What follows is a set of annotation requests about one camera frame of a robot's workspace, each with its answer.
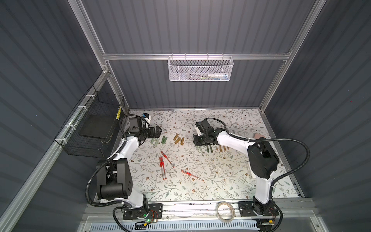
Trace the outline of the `green pen cap one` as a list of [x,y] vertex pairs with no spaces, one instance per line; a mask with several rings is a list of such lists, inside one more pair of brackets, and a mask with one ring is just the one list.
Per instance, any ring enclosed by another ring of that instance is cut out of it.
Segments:
[[163,138],[162,138],[162,140],[161,140],[161,143],[162,143],[162,144],[166,144],[167,138],[168,138],[168,137],[163,136]]

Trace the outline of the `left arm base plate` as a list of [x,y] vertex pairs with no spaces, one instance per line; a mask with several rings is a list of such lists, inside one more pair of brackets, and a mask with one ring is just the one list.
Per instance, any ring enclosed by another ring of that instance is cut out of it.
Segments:
[[162,219],[163,204],[149,204],[142,208],[125,209],[122,212],[123,220]]

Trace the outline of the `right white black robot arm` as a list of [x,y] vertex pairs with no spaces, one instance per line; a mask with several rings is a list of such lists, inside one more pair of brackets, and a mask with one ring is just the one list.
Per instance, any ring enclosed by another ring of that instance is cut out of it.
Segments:
[[[194,145],[209,146],[221,145],[230,147],[248,156],[251,172],[256,177],[256,192],[252,200],[253,211],[258,216],[268,213],[274,207],[273,188],[276,182],[287,177],[309,161],[310,149],[302,141],[291,138],[260,138],[251,139],[231,133],[226,124],[216,118],[205,118],[195,123],[196,134],[193,135]],[[304,147],[306,155],[304,161],[295,169],[274,177],[280,159],[271,146],[271,142],[288,141]]]

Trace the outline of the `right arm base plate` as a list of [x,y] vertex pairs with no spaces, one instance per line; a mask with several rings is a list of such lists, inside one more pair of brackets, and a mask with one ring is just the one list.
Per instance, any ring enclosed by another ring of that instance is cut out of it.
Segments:
[[277,216],[279,215],[278,207],[274,204],[274,201],[268,201],[266,204],[262,204],[259,201],[239,201],[238,209],[242,217],[252,216]]

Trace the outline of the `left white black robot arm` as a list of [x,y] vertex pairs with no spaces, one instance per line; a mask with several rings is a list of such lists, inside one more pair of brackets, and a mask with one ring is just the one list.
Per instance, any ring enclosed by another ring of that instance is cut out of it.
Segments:
[[148,215],[147,197],[133,187],[129,161],[146,139],[160,138],[162,129],[150,126],[151,116],[129,114],[119,121],[122,138],[118,147],[107,159],[98,162],[89,179],[85,197],[93,207],[120,204],[119,209],[131,211],[139,218]]

